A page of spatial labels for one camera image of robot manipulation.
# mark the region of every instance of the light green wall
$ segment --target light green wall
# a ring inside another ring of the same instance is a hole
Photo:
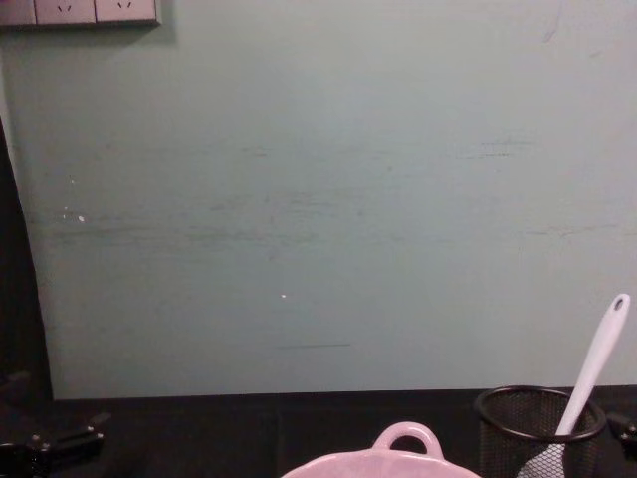
[[[1,41],[57,397],[574,382],[636,291],[634,6],[164,10]]]

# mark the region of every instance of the pink bowl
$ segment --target pink bowl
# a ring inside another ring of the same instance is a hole
[[[427,454],[392,450],[401,436],[422,441]],[[335,453],[311,461],[284,478],[480,478],[465,468],[445,461],[440,443],[429,428],[402,422],[390,426],[368,450]]]

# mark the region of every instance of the white spoon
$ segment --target white spoon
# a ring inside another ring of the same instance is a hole
[[[630,296],[620,294],[610,304],[606,314],[602,317],[595,337],[588,348],[588,354],[577,378],[575,389],[559,422],[556,436],[572,433],[577,419],[588,401],[590,392],[597,382],[599,373],[604,368],[617,339],[619,339],[629,308]],[[540,455],[525,463],[518,472],[518,478],[564,478],[563,454],[563,444],[548,445],[548,448]]]

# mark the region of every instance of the black mesh cup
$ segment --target black mesh cup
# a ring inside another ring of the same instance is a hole
[[[534,460],[532,469],[538,473],[526,478],[592,477],[606,416],[589,400],[573,432],[555,436],[568,399],[566,393],[538,386],[482,393],[475,402],[481,421],[480,475],[517,478]]]

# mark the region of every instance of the electrical outlet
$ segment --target electrical outlet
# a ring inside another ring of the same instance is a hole
[[[157,10],[155,0],[96,0],[98,22],[158,23]]]
[[[33,0],[0,0],[0,26],[35,23],[36,9]]]
[[[36,0],[39,25],[95,23],[94,0]]]

